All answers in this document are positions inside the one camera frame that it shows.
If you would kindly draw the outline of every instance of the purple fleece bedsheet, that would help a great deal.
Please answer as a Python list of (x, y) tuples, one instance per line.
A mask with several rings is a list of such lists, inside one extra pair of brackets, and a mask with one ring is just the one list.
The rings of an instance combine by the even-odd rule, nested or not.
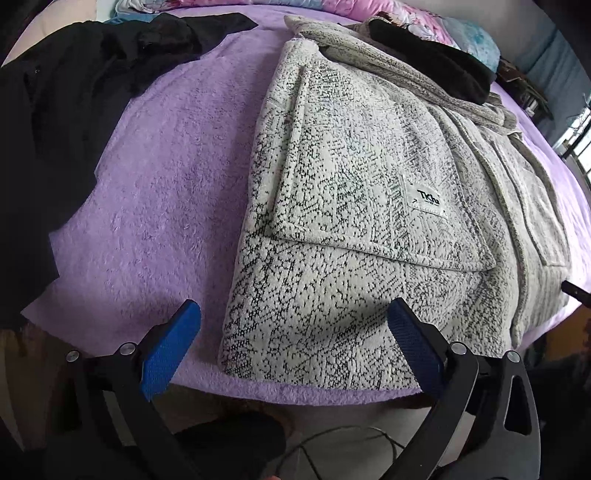
[[(251, 17), (259, 27), (230, 35), (201, 60), (165, 74), (129, 103), (97, 167), (94, 192), (51, 236), (60, 278), (23, 313), (77, 348), (106, 355), (124, 342), (139, 341), (190, 298), (202, 307), (202, 329), (175, 383), (286, 404), (371, 403), (413, 393), (253, 382), (229, 377), (217, 367), (246, 209), (252, 136), (280, 51), (290, 38), (283, 16), (351, 22), (325, 12), (267, 5), (174, 13), (232, 11)], [(520, 111), (511, 102), (509, 108)], [(588, 287), (591, 220), (583, 193), (528, 119), (523, 127), (564, 200), (572, 280)], [(527, 342), (575, 307), (570, 303), (544, 328), (530, 332)]]

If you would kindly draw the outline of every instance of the black wire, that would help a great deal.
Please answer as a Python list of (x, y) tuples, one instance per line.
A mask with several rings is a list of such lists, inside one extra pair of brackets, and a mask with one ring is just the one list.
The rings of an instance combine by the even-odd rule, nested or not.
[(339, 430), (348, 430), (348, 429), (366, 429), (366, 430), (374, 430), (376, 432), (379, 433), (379, 435), (376, 435), (374, 437), (370, 437), (368, 439), (365, 440), (372, 440), (372, 439), (376, 439), (376, 438), (380, 438), (380, 437), (384, 437), (386, 438), (387, 441), (390, 442), (390, 445), (392, 446), (392, 462), (394, 463), (396, 461), (396, 457), (397, 457), (397, 453), (396, 453), (396, 447), (400, 447), (404, 450), (405, 446), (402, 445), (401, 443), (398, 443), (396, 440), (394, 440), (390, 435), (388, 435), (385, 431), (377, 428), (377, 427), (366, 427), (366, 426), (362, 426), (362, 425), (343, 425), (340, 427), (334, 427), (328, 430), (324, 430), (322, 432), (318, 432), (315, 433), (314, 435), (302, 440), (300, 443), (298, 443), (297, 445), (295, 445), (294, 447), (292, 447), (288, 452), (286, 452), (283, 457), (281, 457), (281, 460), (279, 462), (279, 464), (277, 465), (277, 468), (275, 469), (275, 476), (281, 478), (281, 468), (283, 467), (283, 464), (285, 463), (285, 461), (291, 456), (293, 455), (293, 453), (296, 450), (301, 449), (304, 452), (304, 455), (306, 456), (308, 462), (310, 462), (310, 466), (312, 468), (312, 470), (314, 471), (314, 474), (316, 475), (316, 478), (318, 480), (322, 480), (322, 477), (320, 476), (320, 473), (318, 472), (318, 470), (316, 469), (316, 465), (314, 464), (314, 462), (312, 461), (312, 458), (310, 457), (310, 455), (308, 454), (308, 451), (306, 450), (306, 448), (304, 448), (304, 445), (318, 437), (321, 437), (323, 435), (326, 435), (328, 433), (333, 433), (333, 432), (338, 432)]

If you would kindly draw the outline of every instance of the wall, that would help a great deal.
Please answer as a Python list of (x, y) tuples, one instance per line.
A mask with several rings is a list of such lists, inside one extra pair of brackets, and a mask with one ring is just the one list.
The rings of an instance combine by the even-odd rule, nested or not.
[(536, 45), (553, 23), (532, 0), (402, 0), (444, 17), (471, 20), (495, 39), (501, 54), (514, 61)]

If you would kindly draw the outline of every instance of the jacket pocket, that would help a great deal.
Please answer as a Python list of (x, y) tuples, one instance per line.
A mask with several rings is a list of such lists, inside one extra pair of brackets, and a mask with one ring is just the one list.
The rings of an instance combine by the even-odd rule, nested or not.
[(425, 105), (392, 84), (382, 95), (355, 82), (331, 90), (331, 74), (346, 85), (342, 66), (303, 73), (271, 234), (432, 268), (493, 268)]

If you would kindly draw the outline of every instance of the brown object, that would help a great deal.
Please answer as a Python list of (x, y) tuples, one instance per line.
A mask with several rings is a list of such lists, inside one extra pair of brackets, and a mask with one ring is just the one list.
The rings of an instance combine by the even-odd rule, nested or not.
[(547, 333), (545, 359), (559, 360), (573, 353), (589, 351), (591, 310), (576, 309), (565, 321)]

